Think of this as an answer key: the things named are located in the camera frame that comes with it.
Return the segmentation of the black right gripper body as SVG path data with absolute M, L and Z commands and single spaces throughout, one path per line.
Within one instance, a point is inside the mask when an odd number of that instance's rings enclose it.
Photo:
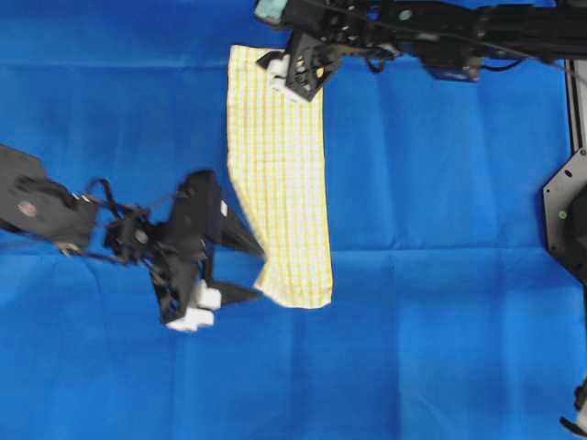
M 285 53 L 290 55 L 285 87 L 306 102 L 311 102 L 324 86 L 317 84 L 316 68 L 334 60 L 339 60 L 339 67 L 342 63 L 333 46 L 302 31 L 292 33 Z

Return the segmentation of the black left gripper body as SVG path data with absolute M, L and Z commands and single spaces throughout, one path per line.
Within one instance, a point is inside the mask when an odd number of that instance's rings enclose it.
M 215 322 L 222 293 L 213 285 L 215 244 L 227 214 L 216 174 L 200 170 L 180 183 L 168 219 L 156 226 L 151 279 L 161 322 L 196 331 Z

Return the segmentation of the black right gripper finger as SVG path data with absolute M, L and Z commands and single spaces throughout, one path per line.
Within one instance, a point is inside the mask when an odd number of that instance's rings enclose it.
M 324 85 L 330 77 L 339 69 L 339 60 L 320 65 L 316 68 L 316 81 L 318 85 Z
M 256 64 L 270 75 L 270 87 L 276 92 L 285 90 L 290 67 L 290 55 L 280 51 L 269 51 Z

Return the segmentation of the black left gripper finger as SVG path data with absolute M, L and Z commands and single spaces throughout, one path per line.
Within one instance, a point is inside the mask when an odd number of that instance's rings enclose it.
M 264 249 L 257 238 L 225 201 L 220 204 L 220 213 L 220 245 L 255 257 L 264 258 Z
M 210 310 L 218 310 L 231 304 L 245 303 L 259 299 L 262 296 L 262 293 L 258 290 L 242 287 L 224 280 L 211 280 L 208 283 L 208 292 L 211 294 Z

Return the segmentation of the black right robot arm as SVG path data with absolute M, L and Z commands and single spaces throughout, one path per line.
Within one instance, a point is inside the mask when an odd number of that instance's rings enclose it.
M 258 59 L 271 86 L 311 102 L 346 57 L 373 73 L 403 55 L 434 78 L 475 83 L 481 71 L 523 61 L 586 58 L 586 4 L 558 1 L 467 7 L 446 1 L 258 1 L 254 16 L 288 30 L 284 50 Z

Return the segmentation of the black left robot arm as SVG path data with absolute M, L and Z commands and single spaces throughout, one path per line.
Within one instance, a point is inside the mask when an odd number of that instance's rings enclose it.
M 116 265 L 144 265 L 156 294 L 161 323 L 178 332 L 195 332 L 215 322 L 215 311 L 261 297 L 214 275 L 217 247 L 257 258 L 265 252 L 227 204 L 213 170 L 188 174 L 171 193 L 164 222 L 152 223 L 151 210 L 117 203 L 106 179 L 95 184 L 104 199 L 77 195 L 52 180 L 42 161 L 9 146 L 1 147 L 1 227 L 6 232 L 51 243 L 61 254 L 97 259 L 89 251 L 98 212 L 113 219 L 105 227 L 102 259 Z

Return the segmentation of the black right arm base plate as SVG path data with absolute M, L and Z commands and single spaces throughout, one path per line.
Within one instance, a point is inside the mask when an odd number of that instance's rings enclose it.
M 549 254 L 586 287 L 586 149 L 581 148 L 543 187 Z

